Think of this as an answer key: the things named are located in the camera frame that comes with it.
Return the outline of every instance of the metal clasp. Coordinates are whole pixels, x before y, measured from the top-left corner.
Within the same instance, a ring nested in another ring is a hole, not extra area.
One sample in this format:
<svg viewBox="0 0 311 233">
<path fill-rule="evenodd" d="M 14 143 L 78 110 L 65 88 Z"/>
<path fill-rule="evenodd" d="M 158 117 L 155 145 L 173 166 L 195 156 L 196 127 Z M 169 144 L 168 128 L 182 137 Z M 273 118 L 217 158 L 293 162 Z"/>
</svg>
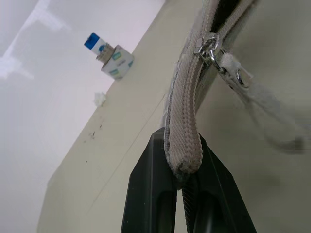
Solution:
<svg viewBox="0 0 311 233">
<path fill-rule="evenodd" d="M 218 64 L 215 57 L 215 53 L 219 51 L 222 54 L 226 54 L 221 43 L 222 41 L 218 34 L 209 33 L 206 37 L 197 41 L 197 48 L 194 54 L 199 55 L 208 66 L 212 63 L 221 75 L 225 75 L 227 70 Z M 249 86 L 248 82 L 243 81 L 240 69 L 237 70 L 235 78 L 242 87 L 247 88 Z"/>
</svg>

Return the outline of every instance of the white strap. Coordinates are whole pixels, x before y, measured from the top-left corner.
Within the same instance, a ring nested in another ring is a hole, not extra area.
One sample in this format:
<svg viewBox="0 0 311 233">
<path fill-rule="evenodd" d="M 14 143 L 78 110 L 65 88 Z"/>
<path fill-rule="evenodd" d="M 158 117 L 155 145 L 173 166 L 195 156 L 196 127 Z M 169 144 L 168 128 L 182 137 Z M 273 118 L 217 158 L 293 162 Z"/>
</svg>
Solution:
<svg viewBox="0 0 311 233">
<path fill-rule="evenodd" d="M 256 83 L 232 54 L 226 53 L 223 55 L 220 67 L 226 69 L 226 73 L 221 74 L 222 79 L 240 96 L 251 118 L 263 131 L 267 141 L 284 152 L 303 152 L 305 136 L 302 133 L 302 129 L 296 124 L 295 119 L 285 110 L 281 102 L 267 88 Z M 241 84 L 244 81 L 240 80 L 239 82 L 237 78 L 239 70 L 242 73 L 240 78 L 242 76 L 248 78 L 244 86 Z M 268 122 L 271 123 L 275 119 L 279 126 L 281 126 L 278 130 L 278 135 L 273 135 L 272 133 L 273 128 L 276 128 L 275 123 L 270 124 L 270 126 L 265 126 L 262 123 L 264 115 L 266 115 L 265 117 L 270 117 Z M 286 134 L 287 139 L 280 139 L 281 130 L 282 135 L 284 136 Z"/>
</svg>

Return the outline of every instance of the beige wall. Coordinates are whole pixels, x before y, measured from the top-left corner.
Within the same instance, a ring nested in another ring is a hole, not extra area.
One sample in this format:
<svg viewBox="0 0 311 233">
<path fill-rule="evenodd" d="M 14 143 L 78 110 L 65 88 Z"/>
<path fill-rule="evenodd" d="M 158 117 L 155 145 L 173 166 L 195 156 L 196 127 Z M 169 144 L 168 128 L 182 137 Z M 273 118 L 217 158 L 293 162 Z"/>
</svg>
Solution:
<svg viewBox="0 0 311 233">
<path fill-rule="evenodd" d="M 129 174 L 158 129 L 174 63 L 201 4 L 171 0 L 162 8 L 134 51 L 133 69 L 112 85 L 51 178 L 38 232 L 120 231 Z M 262 1 L 233 48 L 256 80 L 305 124 L 311 117 L 310 6 Z M 197 118 L 207 144 L 235 177 L 258 232 L 310 232 L 310 151 L 286 155 L 272 149 L 219 78 Z M 186 232 L 182 208 L 177 215 L 176 232 Z"/>
</svg>

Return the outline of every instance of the white wall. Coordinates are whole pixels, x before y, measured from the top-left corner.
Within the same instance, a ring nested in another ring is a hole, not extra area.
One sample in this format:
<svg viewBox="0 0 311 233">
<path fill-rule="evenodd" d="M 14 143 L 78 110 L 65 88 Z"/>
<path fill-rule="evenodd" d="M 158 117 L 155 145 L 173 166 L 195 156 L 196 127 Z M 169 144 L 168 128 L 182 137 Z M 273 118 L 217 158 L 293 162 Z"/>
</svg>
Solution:
<svg viewBox="0 0 311 233">
<path fill-rule="evenodd" d="M 83 43 L 133 51 L 164 0 L 1 0 L 0 232 L 35 232 L 49 178 L 113 80 Z"/>
</svg>

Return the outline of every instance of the zipper track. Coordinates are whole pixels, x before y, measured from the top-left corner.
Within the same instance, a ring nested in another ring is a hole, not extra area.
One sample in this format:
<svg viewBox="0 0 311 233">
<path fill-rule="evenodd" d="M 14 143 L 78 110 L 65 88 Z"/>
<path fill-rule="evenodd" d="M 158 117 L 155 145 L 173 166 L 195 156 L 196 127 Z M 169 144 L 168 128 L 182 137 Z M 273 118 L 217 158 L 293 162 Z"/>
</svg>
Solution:
<svg viewBox="0 0 311 233">
<path fill-rule="evenodd" d="M 212 18 L 214 18 L 216 14 L 219 1 L 220 0 L 203 0 L 203 16 L 205 15 L 202 24 L 203 36 L 211 30 L 213 24 Z"/>
<path fill-rule="evenodd" d="M 234 25 L 238 22 L 244 12 L 255 2 L 255 0 L 242 0 L 236 9 L 231 13 L 228 20 L 218 31 L 218 34 L 221 38 L 225 38 L 229 31 L 234 27 Z"/>
</svg>

